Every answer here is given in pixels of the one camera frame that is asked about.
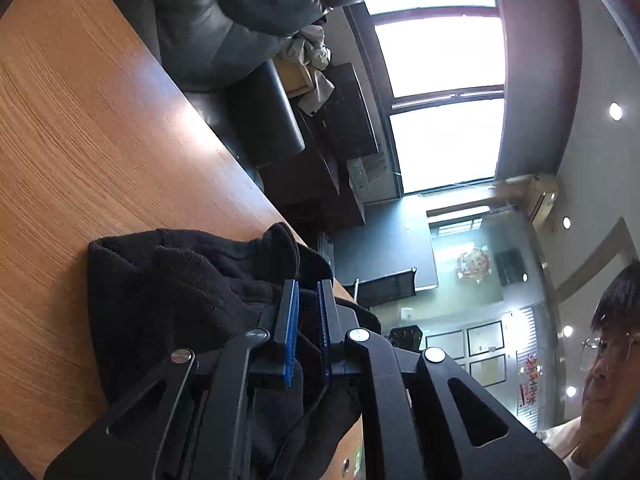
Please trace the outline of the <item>black fleece garment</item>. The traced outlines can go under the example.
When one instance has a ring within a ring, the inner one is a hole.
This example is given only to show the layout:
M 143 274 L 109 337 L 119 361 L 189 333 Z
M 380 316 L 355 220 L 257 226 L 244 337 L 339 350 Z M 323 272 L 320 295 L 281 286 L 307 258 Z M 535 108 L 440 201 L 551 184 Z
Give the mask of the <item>black fleece garment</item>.
M 300 287 L 291 388 L 256 398 L 250 474 L 318 479 L 360 416 L 358 394 L 321 376 L 317 285 L 332 278 L 318 252 L 282 223 L 237 242 L 201 231 L 104 237 L 88 247 L 88 315 L 101 387 L 118 401 L 171 351 L 218 352 Z

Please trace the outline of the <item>black mesh office chair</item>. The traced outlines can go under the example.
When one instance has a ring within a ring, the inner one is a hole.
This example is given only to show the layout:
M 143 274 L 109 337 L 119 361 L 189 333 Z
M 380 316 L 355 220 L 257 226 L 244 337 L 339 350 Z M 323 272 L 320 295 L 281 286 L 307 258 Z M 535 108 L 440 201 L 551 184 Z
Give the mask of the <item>black mesh office chair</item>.
M 356 281 L 354 294 L 356 303 L 367 309 L 416 296 L 416 268 Z

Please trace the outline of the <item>dark wooden side cabinet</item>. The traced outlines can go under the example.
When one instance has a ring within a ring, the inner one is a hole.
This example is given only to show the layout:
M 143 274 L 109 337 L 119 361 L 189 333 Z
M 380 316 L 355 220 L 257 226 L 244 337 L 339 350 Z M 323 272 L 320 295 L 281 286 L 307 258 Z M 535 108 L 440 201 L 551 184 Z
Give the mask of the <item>dark wooden side cabinet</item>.
M 317 145 L 259 172 L 266 196 L 304 240 L 366 224 L 346 164 Z

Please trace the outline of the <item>black box on cabinet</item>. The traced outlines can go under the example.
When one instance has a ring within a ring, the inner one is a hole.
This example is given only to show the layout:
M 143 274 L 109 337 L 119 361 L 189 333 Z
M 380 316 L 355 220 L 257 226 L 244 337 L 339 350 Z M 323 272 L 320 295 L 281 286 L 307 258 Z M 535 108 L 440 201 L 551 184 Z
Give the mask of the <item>black box on cabinet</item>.
M 312 120 L 333 154 L 341 160 L 378 154 L 378 140 L 352 63 L 331 64 L 323 75 L 334 89 Z

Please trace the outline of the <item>crumpled beige cloth pile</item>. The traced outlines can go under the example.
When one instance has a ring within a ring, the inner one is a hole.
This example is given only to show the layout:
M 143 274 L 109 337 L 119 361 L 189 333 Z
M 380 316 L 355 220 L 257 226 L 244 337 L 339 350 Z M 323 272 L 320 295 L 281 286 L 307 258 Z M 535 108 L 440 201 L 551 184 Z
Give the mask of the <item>crumpled beige cloth pile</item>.
M 326 45 L 323 26 L 307 25 L 296 32 L 288 38 L 277 59 L 302 70 L 307 91 L 302 94 L 297 106 L 307 116 L 316 116 L 335 90 L 334 83 L 324 74 L 332 61 L 332 52 Z

